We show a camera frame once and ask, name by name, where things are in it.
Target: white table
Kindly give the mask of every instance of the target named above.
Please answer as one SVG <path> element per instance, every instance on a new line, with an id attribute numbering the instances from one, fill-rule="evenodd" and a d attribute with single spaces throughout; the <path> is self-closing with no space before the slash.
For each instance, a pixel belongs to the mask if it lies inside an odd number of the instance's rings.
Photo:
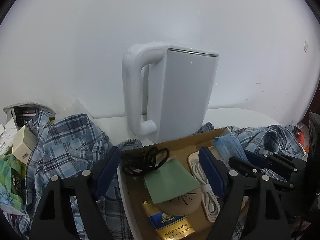
<path id="1" fill-rule="evenodd" d="M 279 124 L 264 114 L 240 108 L 208 109 L 203 124 L 207 122 L 211 122 L 215 128 L 226 127 L 228 125 L 244 128 Z M 129 130 L 125 116 L 94 119 L 94 123 L 109 136 L 110 142 L 114 145 L 127 139 L 138 138 Z M 143 146 L 153 144 L 146 136 L 139 139 Z"/>

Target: paper box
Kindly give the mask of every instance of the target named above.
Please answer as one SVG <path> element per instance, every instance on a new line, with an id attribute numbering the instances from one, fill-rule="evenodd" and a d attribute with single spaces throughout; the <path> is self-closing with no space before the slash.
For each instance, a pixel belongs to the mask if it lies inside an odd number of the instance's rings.
<path id="1" fill-rule="evenodd" d="M 13 137 L 16 135 L 18 129 L 13 118 L 6 123 L 5 129 L 0 135 L 0 155 L 7 154 L 12 147 Z"/>
<path id="2" fill-rule="evenodd" d="M 27 164 L 37 141 L 37 137 L 27 127 L 23 126 L 13 138 L 12 155 Z"/>
<path id="3" fill-rule="evenodd" d="M 151 147 L 158 149 L 168 148 L 170 155 L 175 155 L 181 164 L 188 170 L 188 156 L 199 151 L 201 147 L 212 146 L 213 138 L 229 133 L 227 128 L 215 129 L 212 131 L 191 135 L 182 139 L 158 143 L 136 150 L 123 151 L 122 155 L 137 155 L 141 151 L 148 151 Z M 213 148 L 213 154 L 218 157 L 218 153 Z M 118 169 L 118 178 L 124 210 L 128 219 L 130 229 L 135 240 L 159 240 L 156 231 L 152 228 L 141 204 L 143 201 L 150 201 L 150 195 L 143 183 L 143 178 L 133 179 L 125 175 Z M 209 222 L 203 212 L 202 206 L 192 214 L 188 215 L 188 220 L 195 229 L 195 232 L 187 237 L 188 240 L 205 240 L 213 223 Z"/>

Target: green card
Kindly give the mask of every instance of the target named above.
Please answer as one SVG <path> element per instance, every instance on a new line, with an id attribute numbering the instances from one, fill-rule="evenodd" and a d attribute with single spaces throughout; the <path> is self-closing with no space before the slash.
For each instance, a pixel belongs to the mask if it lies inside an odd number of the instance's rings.
<path id="1" fill-rule="evenodd" d="M 144 176 L 154 204 L 161 203 L 200 187 L 200 183 L 177 159 L 163 164 L 158 170 Z"/>

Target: cardboard tray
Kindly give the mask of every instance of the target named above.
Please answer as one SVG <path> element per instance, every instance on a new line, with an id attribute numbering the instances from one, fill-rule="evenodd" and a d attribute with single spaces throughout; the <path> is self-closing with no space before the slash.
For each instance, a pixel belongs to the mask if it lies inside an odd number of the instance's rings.
<path id="1" fill-rule="evenodd" d="M 153 146 L 158 149 L 168 148 L 170 155 L 175 155 L 181 164 L 188 170 L 188 156 L 199 151 L 201 147 L 212 146 L 212 139 L 218 137 L 225 132 L 225 128 L 215 129 L 212 131 L 191 135 L 189 137 L 158 143 L 146 146 L 136 150 L 123 151 L 123 155 L 137 155 L 142 151 L 147 151 Z M 118 179 L 121 197 L 123 200 L 124 210 L 128 219 L 130 229 L 135 240 L 159 240 L 159 236 L 152 228 L 151 223 L 146 216 L 141 204 L 143 201 L 150 201 L 151 197 L 148 190 L 144 186 L 143 178 L 133 179 L 125 175 L 118 169 Z M 195 233 L 187 236 L 190 240 L 205 240 L 213 223 L 206 219 L 202 205 L 192 214 L 188 215 L 188 220 L 195 229 Z"/>

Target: green tissue package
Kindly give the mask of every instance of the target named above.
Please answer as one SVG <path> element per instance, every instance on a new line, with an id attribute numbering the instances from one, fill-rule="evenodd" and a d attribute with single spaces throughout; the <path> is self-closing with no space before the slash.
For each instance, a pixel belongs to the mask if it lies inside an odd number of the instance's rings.
<path id="1" fill-rule="evenodd" d="M 12 154 L 0 158 L 0 208 L 9 214 L 25 214 L 21 190 L 21 162 Z"/>

